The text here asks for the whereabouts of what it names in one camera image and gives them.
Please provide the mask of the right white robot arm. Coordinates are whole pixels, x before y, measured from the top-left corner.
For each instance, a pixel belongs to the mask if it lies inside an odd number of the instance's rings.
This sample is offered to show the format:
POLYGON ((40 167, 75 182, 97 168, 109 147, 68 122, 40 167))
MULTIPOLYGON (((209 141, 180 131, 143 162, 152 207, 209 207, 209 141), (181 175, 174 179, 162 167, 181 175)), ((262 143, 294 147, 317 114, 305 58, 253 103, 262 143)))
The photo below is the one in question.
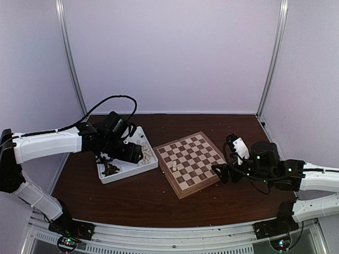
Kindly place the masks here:
POLYGON ((257 182, 281 191, 326 191, 329 196, 306 201, 283 202, 271 228, 283 233, 293 223, 338 213, 338 169, 324 167, 303 160, 281 160, 275 143, 259 141, 248 148, 242 139, 224 143, 222 153, 227 157, 230 147, 234 161, 213 165, 211 169, 223 183, 239 182, 246 178, 254 186, 257 182))

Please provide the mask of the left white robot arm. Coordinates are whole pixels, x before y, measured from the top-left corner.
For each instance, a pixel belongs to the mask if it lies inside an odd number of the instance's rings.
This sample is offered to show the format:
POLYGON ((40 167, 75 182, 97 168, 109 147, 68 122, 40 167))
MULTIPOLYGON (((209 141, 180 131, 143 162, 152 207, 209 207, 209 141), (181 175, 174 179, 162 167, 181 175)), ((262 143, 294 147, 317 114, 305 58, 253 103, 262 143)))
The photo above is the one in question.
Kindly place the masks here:
POLYGON ((76 223, 66 206, 43 191, 24 176, 22 164, 41 157, 61 153, 105 153, 112 160, 137 164, 142 158, 140 145, 125 142, 137 127, 111 112, 100 123, 84 120, 63 129, 35 133, 12 133, 6 129, 1 135, 1 192, 13 193, 41 211, 65 235, 76 231, 76 223))

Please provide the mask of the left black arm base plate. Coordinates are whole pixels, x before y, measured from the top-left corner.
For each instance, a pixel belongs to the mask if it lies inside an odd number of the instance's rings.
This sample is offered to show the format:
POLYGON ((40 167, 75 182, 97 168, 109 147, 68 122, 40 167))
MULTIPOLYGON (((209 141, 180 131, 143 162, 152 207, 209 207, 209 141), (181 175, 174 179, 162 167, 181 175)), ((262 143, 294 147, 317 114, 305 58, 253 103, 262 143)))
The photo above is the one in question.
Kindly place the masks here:
POLYGON ((48 229, 75 240, 91 240, 95 225, 89 222, 76 221, 71 216, 62 214, 59 218, 49 222, 48 229))

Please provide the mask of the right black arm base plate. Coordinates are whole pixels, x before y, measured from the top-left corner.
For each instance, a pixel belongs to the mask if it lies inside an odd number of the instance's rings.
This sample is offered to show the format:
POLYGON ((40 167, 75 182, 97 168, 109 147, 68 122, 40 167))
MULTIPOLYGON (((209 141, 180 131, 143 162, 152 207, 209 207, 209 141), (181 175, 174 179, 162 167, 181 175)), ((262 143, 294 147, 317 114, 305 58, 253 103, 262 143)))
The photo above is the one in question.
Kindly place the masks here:
POLYGON ((264 239, 277 235, 287 234, 299 229, 299 224, 292 217, 277 217, 275 219, 261 221, 253 224, 256 238, 264 239))

